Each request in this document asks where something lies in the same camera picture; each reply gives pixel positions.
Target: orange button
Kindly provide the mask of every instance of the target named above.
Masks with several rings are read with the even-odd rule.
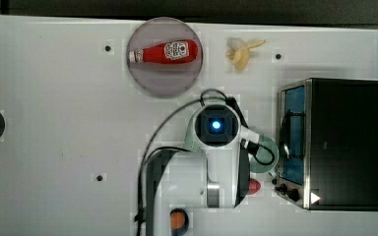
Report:
[[[171,229],[180,229],[185,225],[185,214],[183,212],[174,212],[170,216]]]

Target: blue light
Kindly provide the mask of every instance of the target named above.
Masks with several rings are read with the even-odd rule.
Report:
[[[213,127],[214,127],[214,129],[219,129],[220,127],[221,127],[221,123],[220,122],[218,122],[218,121],[214,121],[213,122]]]

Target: microwave window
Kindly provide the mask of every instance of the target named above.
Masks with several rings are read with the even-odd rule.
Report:
[[[305,87],[286,90],[284,99],[284,115],[289,116],[289,155],[283,163],[283,178],[303,185]]]

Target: black cable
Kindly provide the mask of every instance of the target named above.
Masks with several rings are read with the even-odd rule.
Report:
[[[205,103],[204,103],[204,95],[207,94],[207,93],[210,92],[210,91],[215,91],[215,92],[221,94],[221,95],[223,96],[223,98],[225,98],[225,99],[228,98],[228,97],[226,97],[225,93],[223,93],[222,91],[220,91],[220,90],[218,90],[218,89],[215,89],[215,88],[208,88],[208,89],[204,90],[204,91],[201,93],[201,100],[200,100],[200,102],[201,102],[201,105],[202,105],[202,106],[205,105]]]
[[[156,149],[154,149],[152,152],[150,152],[150,154],[148,155],[148,158],[147,158],[147,163],[149,163],[150,161],[150,157],[153,156],[153,154],[158,151],[158,150],[161,150],[161,149],[176,149],[176,150],[181,150],[181,151],[189,151],[188,149],[185,149],[185,148],[181,148],[181,147],[172,147],[172,146],[164,146],[164,147],[158,147]]]
[[[275,162],[275,154],[272,152],[272,150],[266,146],[262,146],[259,144],[259,148],[264,148],[266,151],[268,151],[271,155],[272,155],[272,160],[267,162],[267,163],[264,163],[262,161],[260,161],[255,155],[253,155],[253,158],[261,165],[271,165],[273,162]]]
[[[224,100],[223,98],[220,98],[220,97],[207,97],[205,99],[221,99],[221,100]],[[141,160],[141,163],[140,163],[140,169],[139,169],[139,172],[138,172],[138,190],[137,190],[137,202],[138,202],[138,213],[137,215],[135,216],[134,220],[135,221],[138,221],[138,230],[137,230],[137,235],[140,235],[141,233],[141,225],[142,223],[145,221],[144,219],[144,206],[143,206],[143,193],[142,193],[142,189],[143,189],[143,183],[142,183],[142,171],[143,171],[143,168],[144,166],[147,164],[147,153],[149,152],[149,149],[150,149],[150,146],[151,144],[153,143],[153,140],[156,138],[157,134],[158,134],[158,131],[165,125],[165,123],[167,121],[169,121],[175,114],[177,114],[178,112],[180,112],[181,110],[185,109],[186,107],[190,106],[190,105],[193,105],[195,103],[198,103],[202,100],[203,102],[203,98],[201,96],[201,98],[199,99],[195,99],[195,100],[192,100],[192,101],[189,101],[187,102],[186,104],[182,105],[181,107],[177,108],[175,111],[173,111],[170,115],[168,115],[164,120],[163,122],[161,122],[161,124],[157,127],[157,129],[155,130],[155,132],[153,133],[152,137],[150,138],[149,140],[149,143],[147,144],[146,146],[146,150],[144,151],[144,154],[143,154],[143,159]]]

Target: bottle cap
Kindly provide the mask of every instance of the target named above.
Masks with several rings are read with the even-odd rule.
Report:
[[[130,53],[128,54],[128,60],[130,60],[130,62],[132,63],[136,62],[136,54],[134,51],[130,51]]]

